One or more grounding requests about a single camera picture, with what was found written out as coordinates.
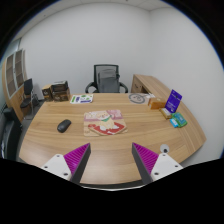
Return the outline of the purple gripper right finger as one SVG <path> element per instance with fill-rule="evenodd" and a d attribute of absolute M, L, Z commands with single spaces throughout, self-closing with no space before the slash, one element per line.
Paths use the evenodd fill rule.
<path fill-rule="evenodd" d="M 149 184 L 182 169 L 168 153 L 156 153 L 137 143 L 132 144 L 132 155 L 142 182 Z"/>

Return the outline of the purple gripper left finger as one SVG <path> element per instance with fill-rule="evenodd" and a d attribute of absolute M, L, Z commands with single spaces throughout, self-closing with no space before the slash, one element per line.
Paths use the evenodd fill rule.
<path fill-rule="evenodd" d="M 90 154 L 91 146 L 87 143 L 65 155 L 54 155 L 42 169 L 70 182 L 79 183 Z"/>

